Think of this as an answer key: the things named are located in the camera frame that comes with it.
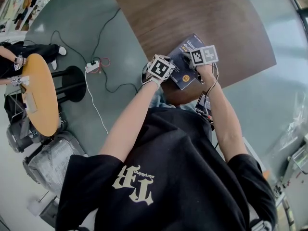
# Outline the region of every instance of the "brown wooden table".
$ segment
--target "brown wooden table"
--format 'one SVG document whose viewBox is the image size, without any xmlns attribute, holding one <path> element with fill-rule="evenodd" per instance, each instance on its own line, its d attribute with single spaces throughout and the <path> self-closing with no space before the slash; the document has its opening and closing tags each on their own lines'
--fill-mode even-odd
<svg viewBox="0 0 308 231">
<path fill-rule="evenodd" d="M 263 24 L 249 0 L 117 0 L 146 56 L 168 55 L 191 33 L 216 46 L 219 82 L 226 87 L 276 65 Z M 163 84 L 174 105 L 197 99 L 204 86 Z"/>
</svg>

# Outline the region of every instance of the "t-shirt logo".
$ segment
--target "t-shirt logo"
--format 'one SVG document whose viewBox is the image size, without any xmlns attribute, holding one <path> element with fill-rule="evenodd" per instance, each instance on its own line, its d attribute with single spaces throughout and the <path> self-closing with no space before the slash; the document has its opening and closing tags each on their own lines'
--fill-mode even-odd
<svg viewBox="0 0 308 231">
<path fill-rule="evenodd" d="M 115 180 L 112 186 L 115 189 L 119 189 L 123 187 L 134 188 L 134 192 L 129 196 L 130 199 L 134 201 L 135 203 L 145 201 L 147 205 L 150 205 L 151 203 L 153 203 L 152 192 L 149 192 L 149 194 L 147 194 L 147 190 L 148 190 L 148 185 L 154 182 L 153 180 L 154 176 L 141 173 L 138 171 L 139 169 L 140 169 L 140 165 L 138 165 L 138 167 L 131 166 L 128 169 L 126 169 L 126 166 L 124 166 L 121 172 L 118 174 L 118 178 Z M 133 187 L 131 185 L 131 182 L 135 182 L 135 179 L 136 179 L 136 175 L 134 174 L 138 174 L 138 175 L 150 178 L 150 180 L 148 180 L 147 178 L 144 178 L 143 180 L 138 181 L 140 182 L 139 196 L 136 194 L 137 187 Z M 123 181 L 123 184 L 121 185 L 120 181 L 122 178 L 124 178 L 124 181 Z"/>
</svg>

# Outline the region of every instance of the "power strip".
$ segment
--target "power strip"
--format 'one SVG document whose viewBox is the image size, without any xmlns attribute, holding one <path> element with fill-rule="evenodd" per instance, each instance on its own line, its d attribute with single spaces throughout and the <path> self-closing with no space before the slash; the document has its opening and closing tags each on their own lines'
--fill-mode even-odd
<svg viewBox="0 0 308 231">
<path fill-rule="evenodd" d="M 85 67 L 86 72 L 92 72 L 94 69 L 97 69 L 98 67 L 100 67 L 100 63 L 98 61 L 95 61 L 94 64 L 92 65 L 92 63 L 87 64 L 87 66 Z"/>
</svg>

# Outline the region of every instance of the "t-shirt sleeve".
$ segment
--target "t-shirt sleeve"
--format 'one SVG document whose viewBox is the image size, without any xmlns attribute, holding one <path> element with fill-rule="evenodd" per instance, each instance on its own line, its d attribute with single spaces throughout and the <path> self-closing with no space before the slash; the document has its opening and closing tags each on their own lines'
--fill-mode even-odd
<svg viewBox="0 0 308 231">
<path fill-rule="evenodd" d="M 277 222 L 275 200 L 259 163 L 248 154 L 239 154 L 228 162 L 228 166 L 235 173 L 248 202 L 259 218 L 270 222 L 274 228 Z"/>
<path fill-rule="evenodd" d="M 60 195 L 56 231 L 76 229 L 97 209 L 123 163 L 110 155 L 70 157 Z"/>
</svg>

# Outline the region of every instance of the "book cover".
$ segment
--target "book cover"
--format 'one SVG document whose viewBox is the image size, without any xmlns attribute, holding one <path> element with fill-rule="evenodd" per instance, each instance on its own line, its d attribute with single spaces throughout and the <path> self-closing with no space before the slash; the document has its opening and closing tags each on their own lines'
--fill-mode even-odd
<svg viewBox="0 0 308 231">
<path fill-rule="evenodd" d="M 198 77 L 198 73 L 189 68 L 189 63 L 184 60 L 182 53 L 204 46 L 202 40 L 194 33 L 168 55 L 173 59 L 176 66 L 170 77 L 181 90 Z"/>
</svg>

